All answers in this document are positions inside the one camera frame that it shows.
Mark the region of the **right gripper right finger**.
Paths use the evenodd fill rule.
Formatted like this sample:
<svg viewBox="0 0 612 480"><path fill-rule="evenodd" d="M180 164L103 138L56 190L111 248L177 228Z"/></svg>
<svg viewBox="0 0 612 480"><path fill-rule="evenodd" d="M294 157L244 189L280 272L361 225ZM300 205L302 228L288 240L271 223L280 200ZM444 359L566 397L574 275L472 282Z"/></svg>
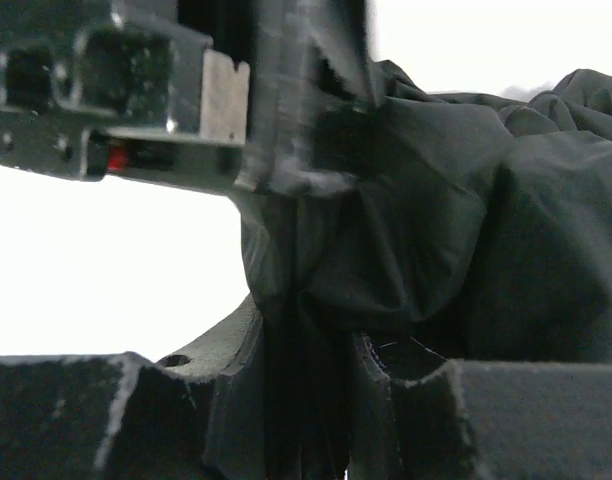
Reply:
<svg viewBox="0 0 612 480"><path fill-rule="evenodd" d="M359 479L612 479L612 365L355 338Z"/></svg>

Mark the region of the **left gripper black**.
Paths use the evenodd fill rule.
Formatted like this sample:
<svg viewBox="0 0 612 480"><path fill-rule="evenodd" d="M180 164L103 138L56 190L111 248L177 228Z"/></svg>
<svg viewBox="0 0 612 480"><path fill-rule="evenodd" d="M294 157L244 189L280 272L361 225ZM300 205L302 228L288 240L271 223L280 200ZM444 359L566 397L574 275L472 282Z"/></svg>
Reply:
<svg viewBox="0 0 612 480"><path fill-rule="evenodd" d="M0 165L79 181L232 182L246 20L232 1L0 1Z"/></svg>

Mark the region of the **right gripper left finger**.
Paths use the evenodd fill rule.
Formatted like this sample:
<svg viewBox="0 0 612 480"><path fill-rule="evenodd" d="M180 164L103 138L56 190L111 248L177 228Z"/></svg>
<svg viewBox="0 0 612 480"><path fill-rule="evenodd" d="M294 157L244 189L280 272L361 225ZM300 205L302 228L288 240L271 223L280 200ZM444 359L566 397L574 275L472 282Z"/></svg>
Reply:
<svg viewBox="0 0 612 480"><path fill-rule="evenodd" d="M158 362L0 356L0 479L260 479L262 318L251 299Z"/></svg>

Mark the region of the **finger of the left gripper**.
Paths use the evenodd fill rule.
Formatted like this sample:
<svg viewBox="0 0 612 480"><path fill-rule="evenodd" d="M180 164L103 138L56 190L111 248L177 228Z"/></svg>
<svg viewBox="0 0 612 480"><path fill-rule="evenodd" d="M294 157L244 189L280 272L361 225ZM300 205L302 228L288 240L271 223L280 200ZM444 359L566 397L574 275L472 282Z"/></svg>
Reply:
<svg viewBox="0 0 612 480"><path fill-rule="evenodd" d="M248 65L245 143L235 184L250 192L337 195L358 170L324 153L323 128L383 101L367 1L181 1L178 19Z"/></svg>

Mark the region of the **black folding umbrella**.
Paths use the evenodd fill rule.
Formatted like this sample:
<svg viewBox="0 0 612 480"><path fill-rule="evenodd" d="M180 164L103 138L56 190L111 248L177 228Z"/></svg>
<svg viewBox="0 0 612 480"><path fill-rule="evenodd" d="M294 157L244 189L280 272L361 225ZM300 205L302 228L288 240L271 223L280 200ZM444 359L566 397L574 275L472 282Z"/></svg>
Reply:
<svg viewBox="0 0 612 480"><path fill-rule="evenodd" d="M242 216L273 479L345 469L349 332L466 359L612 363L612 76L578 69L519 102L430 95L379 68L377 114L334 115L318 135L322 162L367 169L356 189L257 196Z"/></svg>

